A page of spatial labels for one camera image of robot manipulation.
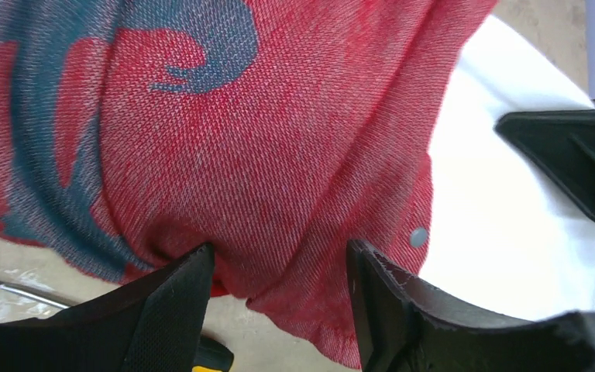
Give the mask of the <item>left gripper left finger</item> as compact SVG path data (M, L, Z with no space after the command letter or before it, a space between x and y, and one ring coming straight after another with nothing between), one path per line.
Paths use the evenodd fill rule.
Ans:
M47 319L0 323L0 371L190 371L214 265L203 244Z

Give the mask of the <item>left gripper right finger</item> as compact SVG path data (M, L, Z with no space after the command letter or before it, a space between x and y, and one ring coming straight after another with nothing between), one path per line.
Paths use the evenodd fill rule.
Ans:
M595 371L595 312L529 322L472 305L348 242L364 371Z

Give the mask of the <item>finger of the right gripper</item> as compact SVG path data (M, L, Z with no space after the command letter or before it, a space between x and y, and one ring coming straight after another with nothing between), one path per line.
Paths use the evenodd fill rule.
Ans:
M595 222L595 109L510 112L495 130Z

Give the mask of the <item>white pillow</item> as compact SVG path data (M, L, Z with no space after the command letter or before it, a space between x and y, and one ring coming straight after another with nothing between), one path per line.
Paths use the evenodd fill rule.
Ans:
M595 311L595 223L503 141L508 112L589 109L590 97L490 16L463 47L435 124L427 282L539 320Z

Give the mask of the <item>red pillowcase with grey print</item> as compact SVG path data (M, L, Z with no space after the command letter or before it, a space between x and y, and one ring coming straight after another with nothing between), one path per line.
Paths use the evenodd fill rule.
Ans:
M418 271L428 145L492 1L0 1L0 237L216 294L360 365L346 243Z

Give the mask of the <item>yellow black handled screwdriver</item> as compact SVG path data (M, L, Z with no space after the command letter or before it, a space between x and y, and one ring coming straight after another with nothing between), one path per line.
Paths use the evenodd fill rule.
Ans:
M60 310L0 324L0 371L229 371L234 362L194 316L163 324L177 301L161 301L154 285L83 304L23 284L0 281L0 289Z

